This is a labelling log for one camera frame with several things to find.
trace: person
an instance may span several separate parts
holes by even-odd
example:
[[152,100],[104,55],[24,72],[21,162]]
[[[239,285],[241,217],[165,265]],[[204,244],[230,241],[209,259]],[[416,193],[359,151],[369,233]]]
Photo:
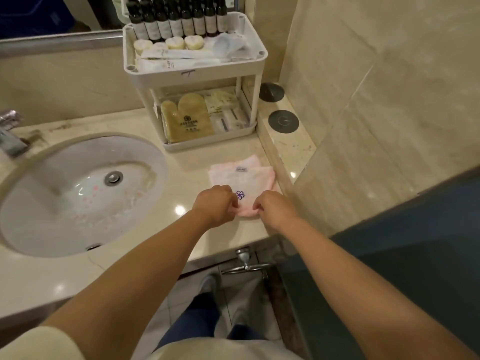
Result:
[[[120,258],[39,327],[5,346],[0,359],[129,359],[196,242],[208,229],[233,220],[237,206],[229,186],[202,191],[189,212]],[[265,191],[253,208],[292,242],[366,358],[478,358],[393,285],[317,232],[285,196]],[[206,278],[199,296],[148,359],[299,359],[261,338],[242,323],[242,315],[234,316],[228,339],[213,338],[219,319],[214,289],[214,278]]]

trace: sink overflow hole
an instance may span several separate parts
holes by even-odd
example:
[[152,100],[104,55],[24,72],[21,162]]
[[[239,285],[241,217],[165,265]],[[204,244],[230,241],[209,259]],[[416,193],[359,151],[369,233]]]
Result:
[[102,246],[102,244],[93,244],[93,245],[87,246],[87,247],[85,248],[85,250],[87,250],[87,251],[89,252],[90,250],[96,249],[96,248],[98,248],[98,247],[100,247],[100,246]]
[[118,186],[123,181],[123,174],[118,170],[114,170],[113,172],[108,173],[105,175],[103,182],[105,186],[114,187]]

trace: faucet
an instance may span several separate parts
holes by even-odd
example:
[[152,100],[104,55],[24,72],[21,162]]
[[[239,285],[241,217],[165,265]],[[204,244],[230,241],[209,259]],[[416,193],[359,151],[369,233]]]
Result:
[[20,156],[30,148],[26,140],[10,132],[21,120],[21,115],[15,110],[0,112],[0,148],[11,158]]

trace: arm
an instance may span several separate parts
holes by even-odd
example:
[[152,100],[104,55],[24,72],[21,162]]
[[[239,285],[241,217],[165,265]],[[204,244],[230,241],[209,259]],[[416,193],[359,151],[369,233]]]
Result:
[[262,193],[253,208],[292,242],[367,358],[478,358],[393,285],[301,219],[280,193]]
[[43,326],[68,334],[88,360],[130,359],[197,241],[234,219],[231,206],[238,202],[229,186],[204,190],[191,211],[120,258]]

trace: white label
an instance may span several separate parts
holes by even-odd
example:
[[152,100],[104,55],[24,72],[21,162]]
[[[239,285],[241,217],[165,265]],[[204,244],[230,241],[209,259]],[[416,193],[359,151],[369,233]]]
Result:
[[160,29],[160,35],[162,38],[167,40],[168,38],[171,38],[173,36],[172,30],[170,29],[170,23],[169,21],[157,21],[158,28]]
[[227,26],[227,16],[226,15],[217,15],[216,16],[216,27],[219,33],[226,33],[229,29]]
[[160,35],[159,26],[156,21],[145,22],[145,26],[147,27],[148,37],[151,40],[159,40],[162,38],[162,36]]
[[205,25],[206,25],[207,33],[215,34],[217,32],[216,16],[205,16]]
[[186,36],[194,36],[195,35],[195,29],[194,29],[194,21],[192,18],[187,18],[187,19],[182,19],[181,20],[181,25],[183,27],[183,34]]
[[139,24],[132,24],[133,30],[135,30],[135,35],[137,36],[137,39],[141,40],[148,40],[148,33],[147,33],[147,28],[145,27],[145,23],[141,22]]
[[203,17],[194,17],[193,26],[195,27],[195,34],[198,36],[204,36],[206,33],[205,30],[205,19]]
[[173,36],[183,36],[182,22],[180,20],[169,20]]

